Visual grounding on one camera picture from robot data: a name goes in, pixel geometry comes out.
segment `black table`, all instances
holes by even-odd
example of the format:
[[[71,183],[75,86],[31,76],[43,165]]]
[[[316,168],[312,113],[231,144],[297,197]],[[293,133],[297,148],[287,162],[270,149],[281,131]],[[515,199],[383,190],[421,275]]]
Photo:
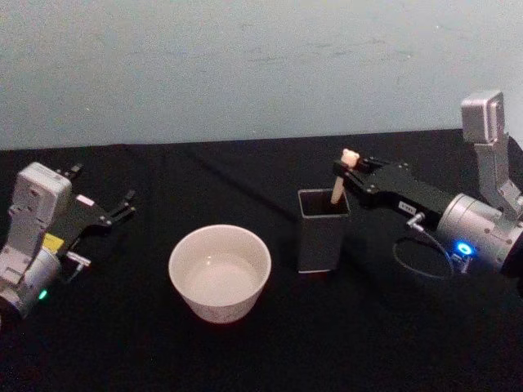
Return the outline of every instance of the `black table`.
[[[350,199],[339,269],[297,274],[297,191],[332,187],[332,161],[346,146],[410,162],[420,180],[480,197],[474,153],[458,130],[1,152],[2,243],[16,173],[32,161],[82,162],[75,193],[111,208],[136,189],[138,208],[109,237],[80,243],[77,251],[92,267],[69,286],[50,287],[18,329],[0,338],[2,390],[521,386],[523,303],[516,281],[412,275],[391,256],[405,233],[402,216],[365,211]],[[522,187],[523,154],[513,141],[510,158]],[[216,223],[258,234],[273,259],[253,311],[226,326],[194,316],[168,277],[174,245]]]

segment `cup rim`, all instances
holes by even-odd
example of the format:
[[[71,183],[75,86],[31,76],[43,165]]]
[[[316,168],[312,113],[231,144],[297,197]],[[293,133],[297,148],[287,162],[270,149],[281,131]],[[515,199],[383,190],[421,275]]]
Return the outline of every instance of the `cup rim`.
[[[213,230],[213,229],[220,229],[220,228],[227,228],[227,229],[238,230],[238,231],[241,231],[241,232],[247,234],[248,236],[252,237],[261,246],[261,249],[263,250],[263,252],[264,252],[264,254],[266,256],[268,266],[267,266],[265,275],[261,279],[261,282],[256,286],[256,288],[253,290],[253,292],[251,292],[248,296],[243,297],[243,298],[241,298],[241,299],[239,299],[237,301],[224,304],[224,305],[213,305],[213,304],[208,304],[208,303],[202,303],[202,302],[199,302],[199,301],[195,301],[193,298],[191,298],[189,295],[187,295],[187,293],[184,290],[182,290],[181,287],[179,287],[179,285],[176,284],[171,267],[174,264],[176,252],[178,251],[179,247],[183,244],[183,242],[185,242],[189,237],[198,235],[198,234],[200,234],[201,232],[204,232],[204,231]],[[269,275],[270,275],[271,269],[272,269],[272,259],[270,258],[269,248],[262,241],[262,239],[260,237],[258,237],[252,231],[247,230],[247,229],[245,229],[243,227],[239,227],[239,226],[236,226],[236,225],[224,225],[224,224],[208,225],[208,226],[200,227],[199,229],[191,231],[190,233],[185,235],[180,241],[178,241],[178,243],[174,247],[174,249],[172,249],[171,255],[169,257],[169,263],[168,263],[169,278],[171,279],[171,283],[174,286],[174,288],[180,294],[182,294],[183,297],[188,298],[189,300],[193,301],[194,303],[196,303],[198,305],[201,305],[201,306],[208,306],[208,307],[212,307],[212,308],[223,308],[223,307],[226,307],[226,306],[237,305],[237,304],[240,304],[240,303],[246,301],[247,299],[251,298],[252,296],[256,295],[256,293],[259,292],[265,286],[265,284],[267,283],[267,280],[269,279]]]

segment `white bowl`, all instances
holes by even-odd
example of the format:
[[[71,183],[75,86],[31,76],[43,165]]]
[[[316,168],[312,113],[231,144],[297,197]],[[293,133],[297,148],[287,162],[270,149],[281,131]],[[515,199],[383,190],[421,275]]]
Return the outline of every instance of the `white bowl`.
[[[212,225],[173,249],[169,277],[187,305],[211,323],[232,323],[254,306],[270,273],[270,253],[254,233]]]

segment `yellow label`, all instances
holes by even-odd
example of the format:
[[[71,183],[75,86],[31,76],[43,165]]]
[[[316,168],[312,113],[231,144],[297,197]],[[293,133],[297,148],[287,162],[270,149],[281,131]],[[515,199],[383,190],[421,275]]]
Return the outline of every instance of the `yellow label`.
[[[43,246],[53,253],[58,252],[58,249],[60,249],[62,243],[64,243],[64,240],[62,238],[55,237],[54,235],[49,233],[46,233],[46,236],[43,238]]]

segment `blue led light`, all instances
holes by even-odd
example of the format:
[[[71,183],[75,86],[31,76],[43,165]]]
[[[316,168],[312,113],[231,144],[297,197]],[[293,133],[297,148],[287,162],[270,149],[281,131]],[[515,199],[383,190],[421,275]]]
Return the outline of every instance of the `blue led light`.
[[[471,255],[473,252],[472,247],[467,243],[457,243],[456,248],[465,256]]]

